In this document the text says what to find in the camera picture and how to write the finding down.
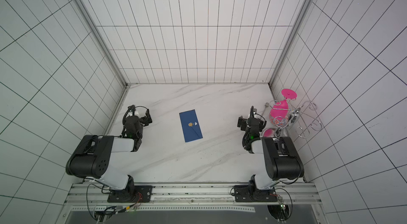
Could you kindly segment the blue paper envelope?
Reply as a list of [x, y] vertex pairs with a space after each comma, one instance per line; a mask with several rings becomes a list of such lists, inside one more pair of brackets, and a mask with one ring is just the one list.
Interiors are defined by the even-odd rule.
[[195, 110], [179, 113], [184, 141], [192, 142], [203, 138]]

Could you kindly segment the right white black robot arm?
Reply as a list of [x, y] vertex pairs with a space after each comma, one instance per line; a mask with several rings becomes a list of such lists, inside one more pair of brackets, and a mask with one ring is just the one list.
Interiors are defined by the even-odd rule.
[[283, 137], [279, 129], [267, 129], [266, 121], [255, 117], [239, 117], [238, 127], [244, 131], [244, 150], [250, 154], [262, 154], [265, 161], [264, 170], [249, 180], [251, 200], [276, 197], [276, 184], [290, 185], [304, 176], [304, 165], [290, 137]]

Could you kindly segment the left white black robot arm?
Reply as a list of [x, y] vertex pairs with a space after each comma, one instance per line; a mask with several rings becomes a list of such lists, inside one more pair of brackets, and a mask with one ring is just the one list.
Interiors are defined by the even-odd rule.
[[109, 202], [134, 202], [139, 199], [134, 179], [110, 165], [113, 153], [138, 151], [143, 138], [143, 119], [137, 112], [123, 118], [119, 137], [85, 135], [66, 164], [66, 173], [94, 179], [109, 188]]

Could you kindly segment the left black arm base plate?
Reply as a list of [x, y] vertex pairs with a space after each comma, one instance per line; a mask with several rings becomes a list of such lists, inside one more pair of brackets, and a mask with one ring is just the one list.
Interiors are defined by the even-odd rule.
[[148, 203], [151, 200], [153, 187], [134, 186], [124, 190], [110, 190], [107, 202], [109, 203]]

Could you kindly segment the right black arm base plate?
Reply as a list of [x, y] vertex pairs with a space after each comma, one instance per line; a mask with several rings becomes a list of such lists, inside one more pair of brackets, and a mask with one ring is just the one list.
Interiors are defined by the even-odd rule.
[[255, 186], [236, 185], [231, 189], [231, 195], [234, 196], [236, 202], [251, 203], [251, 202], [277, 202], [278, 196], [275, 190], [259, 190]]

